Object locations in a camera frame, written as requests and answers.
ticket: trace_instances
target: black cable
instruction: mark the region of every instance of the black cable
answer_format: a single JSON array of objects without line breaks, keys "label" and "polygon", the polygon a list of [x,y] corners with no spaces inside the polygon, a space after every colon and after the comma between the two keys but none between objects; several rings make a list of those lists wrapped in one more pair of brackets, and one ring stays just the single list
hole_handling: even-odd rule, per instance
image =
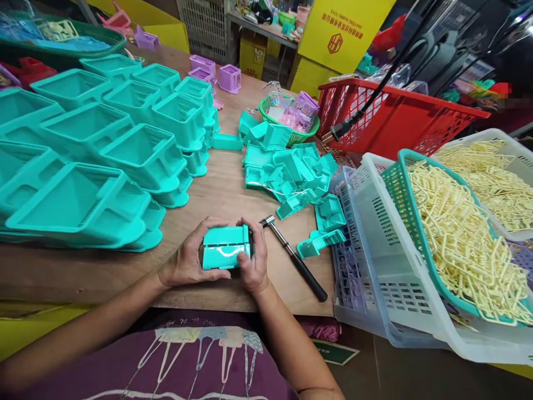
[{"label": "black cable", "polygon": [[332,139],[339,141],[339,139],[345,134],[347,134],[350,129],[355,124],[357,124],[357,122],[364,116],[366,110],[368,110],[372,103],[374,103],[374,101],[379,96],[385,85],[387,85],[387,83],[389,82],[390,77],[393,75],[394,72],[396,72],[398,65],[400,65],[401,61],[407,56],[409,50],[411,49],[411,46],[413,46],[415,41],[418,39],[420,32],[422,32],[422,30],[426,27],[429,20],[431,19],[435,11],[438,9],[439,5],[441,5],[440,0],[433,0],[428,12],[426,13],[426,15],[424,15],[424,18],[420,22],[420,25],[418,25],[416,32],[411,36],[401,53],[394,59],[393,64],[389,68],[387,74],[381,80],[377,89],[373,91],[372,95],[366,101],[365,105],[360,110],[358,110],[349,120],[343,121],[335,126],[330,127],[330,135],[326,134],[323,137],[323,143],[329,143]]}]

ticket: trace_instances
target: hammer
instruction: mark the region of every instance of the hammer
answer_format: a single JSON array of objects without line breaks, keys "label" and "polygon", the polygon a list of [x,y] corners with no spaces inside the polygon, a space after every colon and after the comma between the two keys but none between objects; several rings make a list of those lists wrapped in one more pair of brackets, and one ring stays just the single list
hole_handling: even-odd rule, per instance
[{"label": "hammer", "polygon": [[305,265],[300,255],[298,253],[295,253],[294,250],[291,248],[289,242],[285,240],[279,229],[276,227],[276,225],[274,225],[274,221],[275,218],[273,216],[268,216],[265,219],[261,220],[259,223],[263,225],[263,228],[266,228],[268,226],[274,231],[274,234],[278,237],[283,247],[287,249],[294,266],[296,267],[302,278],[304,278],[307,285],[309,285],[318,301],[321,303],[325,302],[328,299],[328,294],[324,289],[322,289],[322,286],[320,286],[320,283],[318,283],[313,274],[311,274],[311,271],[309,271],[309,268]]}]

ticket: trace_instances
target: pink plastic part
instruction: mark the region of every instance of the pink plastic part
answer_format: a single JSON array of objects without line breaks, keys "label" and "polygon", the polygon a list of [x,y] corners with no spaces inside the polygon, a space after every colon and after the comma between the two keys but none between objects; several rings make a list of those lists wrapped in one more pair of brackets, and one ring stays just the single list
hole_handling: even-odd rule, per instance
[{"label": "pink plastic part", "polygon": [[240,90],[240,69],[228,64],[220,68],[220,89],[231,94]]},{"label": "pink plastic part", "polygon": [[217,78],[217,65],[214,63],[214,61],[211,61],[207,58],[203,58],[201,56],[197,56],[196,54],[190,56],[189,60],[191,71],[196,68],[202,68],[212,73],[215,79]]},{"label": "pink plastic part", "polygon": [[135,42],[137,47],[145,48],[155,51],[156,46],[160,46],[159,38],[151,33],[145,32],[140,25],[137,25],[137,32],[135,33]]},{"label": "pink plastic part", "polygon": [[128,36],[133,37],[133,30],[129,27],[132,20],[128,17],[125,11],[121,10],[115,1],[113,2],[113,5],[115,6],[117,13],[109,19],[105,19],[100,14],[97,14],[98,18],[102,21],[102,25],[104,28],[111,29],[112,31],[124,35],[126,39],[128,39]]}]

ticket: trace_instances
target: person's left hand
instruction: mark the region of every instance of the person's left hand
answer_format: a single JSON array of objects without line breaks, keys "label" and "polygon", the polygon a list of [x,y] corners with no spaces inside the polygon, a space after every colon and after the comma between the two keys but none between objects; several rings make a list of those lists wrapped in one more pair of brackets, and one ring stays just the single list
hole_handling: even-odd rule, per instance
[{"label": "person's left hand", "polygon": [[229,223],[218,218],[207,217],[185,239],[172,257],[159,267],[157,275],[161,283],[167,287],[181,286],[219,279],[231,279],[226,269],[204,271],[200,264],[200,246],[208,229],[225,227]]}]

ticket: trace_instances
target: person's right hand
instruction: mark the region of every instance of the person's right hand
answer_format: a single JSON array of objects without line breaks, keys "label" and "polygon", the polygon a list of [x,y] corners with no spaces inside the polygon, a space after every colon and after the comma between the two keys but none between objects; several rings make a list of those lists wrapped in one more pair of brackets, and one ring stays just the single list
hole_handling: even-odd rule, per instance
[{"label": "person's right hand", "polygon": [[250,294],[254,295],[265,290],[270,283],[267,276],[267,243],[263,233],[263,226],[259,222],[242,217],[237,221],[237,225],[241,226],[243,224],[248,225],[252,232],[255,251],[252,259],[245,252],[240,252],[237,255],[237,261],[243,286]]}]

